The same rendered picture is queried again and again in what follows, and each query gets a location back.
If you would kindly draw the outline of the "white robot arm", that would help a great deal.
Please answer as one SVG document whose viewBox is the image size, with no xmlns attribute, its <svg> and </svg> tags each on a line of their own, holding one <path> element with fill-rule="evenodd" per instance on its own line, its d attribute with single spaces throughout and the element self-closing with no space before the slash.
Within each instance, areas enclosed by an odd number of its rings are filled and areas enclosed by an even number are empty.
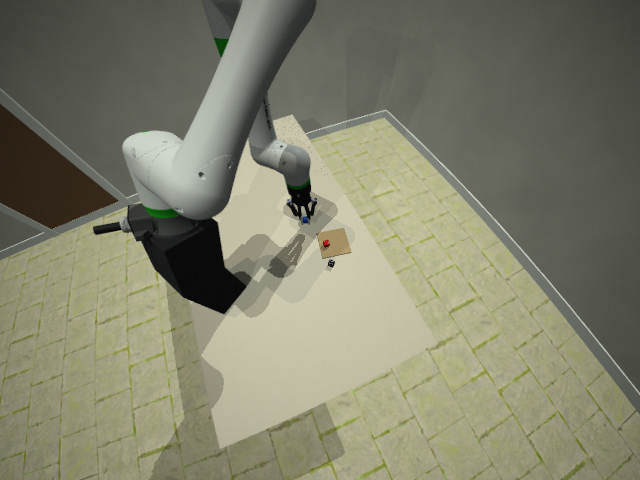
<svg viewBox="0 0 640 480">
<path fill-rule="evenodd" d="M 222 57 L 202 104 L 184 140 L 145 131 L 124 141 L 142 204 L 128 205 L 119 222 L 93 226 L 95 235 L 132 231 L 138 242 L 193 233 L 227 206 L 247 139 L 253 160 L 283 174 L 291 197 L 310 194 L 310 156 L 277 139 L 268 90 L 316 3 L 202 0 Z"/>
</svg>

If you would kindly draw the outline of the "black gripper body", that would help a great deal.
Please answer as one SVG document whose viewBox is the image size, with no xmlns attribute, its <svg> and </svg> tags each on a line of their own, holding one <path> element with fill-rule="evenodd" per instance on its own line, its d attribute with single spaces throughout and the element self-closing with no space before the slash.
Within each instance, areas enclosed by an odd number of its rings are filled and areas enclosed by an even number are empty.
<svg viewBox="0 0 640 480">
<path fill-rule="evenodd" d="M 308 205 L 308 204 L 312 201 L 312 200 L 311 200 L 311 196 L 310 196 L 310 194 L 309 194 L 309 195 L 307 195 L 307 196 L 306 196 L 306 197 L 304 197 L 304 198 L 293 198 L 293 197 L 292 197 L 291 199 L 292 199 L 292 200 L 291 200 L 291 201 L 292 201 L 292 203 L 294 203 L 295 205 L 297 205 L 297 203 L 300 203 L 300 207 L 301 207 L 301 206 L 304 206 L 304 205 L 303 205 L 303 203 L 304 203 L 304 202 L 306 202 L 306 204 Z M 294 201 L 295 201 L 295 202 L 294 202 Z"/>
</svg>

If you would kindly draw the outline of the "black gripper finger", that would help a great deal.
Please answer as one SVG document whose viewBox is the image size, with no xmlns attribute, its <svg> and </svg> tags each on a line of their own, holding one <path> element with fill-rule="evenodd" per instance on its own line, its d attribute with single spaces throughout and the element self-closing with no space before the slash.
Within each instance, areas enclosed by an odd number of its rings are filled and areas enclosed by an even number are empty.
<svg viewBox="0 0 640 480">
<path fill-rule="evenodd" d="M 301 213 L 300 203 L 297 203 L 298 212 L 297 212 L 294 204 L 292 203 L 292 201 L 289 200 L 289 199 L 287 200 L 287 206 L 290 207 L 290 209 L 293 212 L 294 216 L 299 216 L 299 219 L 301 220 L 301 225 L 303 225 L 303 216 L 302 216 L 302 213 Z"/>
<path fill-rule="evenodd" d="M 312 199 L 311 198 L 311 203 L 312 203 L 312 207 L 311 207 L 311 211 L 309 211 L 309 207 L 306 204 L 306 202 L 303 203 L 306 214 L 307 214 L 307 220 L 308 220 L 308 225 L 310 225 L 310 215 L 313 216 L 314 215 L 314 210 L 315 210 L 315 206 L 317 204 L 317 198 Z M 307 209 L 308 208 L 308 209 Z"/>
</svg>

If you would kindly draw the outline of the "tan square mat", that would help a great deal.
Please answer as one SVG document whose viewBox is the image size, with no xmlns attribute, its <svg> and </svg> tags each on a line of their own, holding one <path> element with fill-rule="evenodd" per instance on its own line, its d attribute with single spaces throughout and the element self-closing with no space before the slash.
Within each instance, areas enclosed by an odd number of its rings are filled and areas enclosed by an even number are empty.
<svg viewBox="0 0 640 480">
<path fill-rule="evenodd" d="M 322 258 L 351 253 L 344 228 L 317 233 Z M 330 246 L 324 247 L 323 241 L 328 240 Z"/>
</svg>

